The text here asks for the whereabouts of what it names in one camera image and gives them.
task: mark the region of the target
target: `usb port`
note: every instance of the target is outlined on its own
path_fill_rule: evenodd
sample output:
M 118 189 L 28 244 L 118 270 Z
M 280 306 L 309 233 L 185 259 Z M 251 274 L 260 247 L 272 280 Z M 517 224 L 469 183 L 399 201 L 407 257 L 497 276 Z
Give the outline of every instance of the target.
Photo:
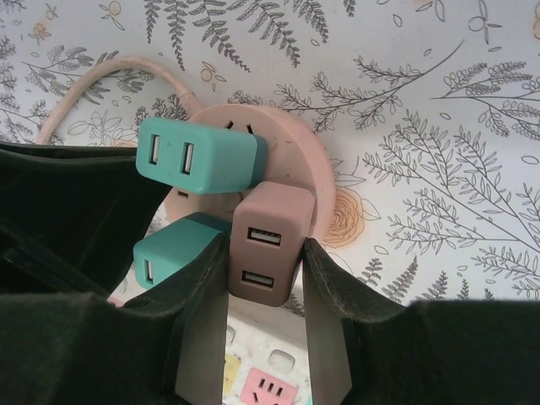
M 269 245 L 279 246 L 281 245 L 281 235 L 268 232 L 266 230 L 260 230 L 255 228 L 248 228 L 247 239 L 258 240 L 259 242 L 268 243 Z
M 154 270 L 152 269 L 152 263 L 150 260 L 144 261 L 144 275 L 146 277 L 146 281 L 148 281 L 150 284 L 154 283 Z
M 158 164 L 159 135 L 152 135 L 151 144 L 152 149 L 150 150 L 150 163 L 152 165 L 156 165 Z
M 193 143 L 184 143 L 184 165 L 182 173 L 189 175 L 192 172 Z
M 242 272 L 242 281 L 269 287 L 270 289 L 273 287 L 273 278 L 251 272 Z

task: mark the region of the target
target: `outlet socket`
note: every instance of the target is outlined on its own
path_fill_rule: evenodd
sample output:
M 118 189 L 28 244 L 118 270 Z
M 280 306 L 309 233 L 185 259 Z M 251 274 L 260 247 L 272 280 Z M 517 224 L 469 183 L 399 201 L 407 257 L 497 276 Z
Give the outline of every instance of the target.
M 250 370 L 240 394 L 245 405 L 293 405 L 298 388 L 256 368 Z
M 307 236 L 318 239 L 324 236 L 332 221 L 336 199 L 334 175 L 324 146 L 301 118 L 273 107 L 228 104 L 199 111 L 190 122 L 245 132 L 246 135 L 253 133 L 264 138 L 268 146 L 264 180 L 302 185 L 312 190 L 316 205 Z M 235 205 L 249 192 L 241 195 L 188 194 L 186 198 L 174 188 L 165 199 L 170 222 L 193 212 L 231 221 Z

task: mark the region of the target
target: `round power strip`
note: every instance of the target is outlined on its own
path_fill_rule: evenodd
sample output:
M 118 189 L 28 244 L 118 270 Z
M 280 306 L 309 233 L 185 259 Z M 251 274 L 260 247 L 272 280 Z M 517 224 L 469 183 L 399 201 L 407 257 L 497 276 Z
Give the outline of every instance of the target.
M 305 122 L 278 108 L 240 104 L 209 107 L 189 121 L 265 138 L 268 159 L 264 180 L 309 188 L 316 205 L 308 236 L 319 239 L 324 236 L 332 221 L 336 198 L 334 175 L 326 150 Z M 167 219 L 172 222 L 202 212 L 231 221 L 236 206 L 246 194 L 195 195 L 174 188 L 165 199 Z

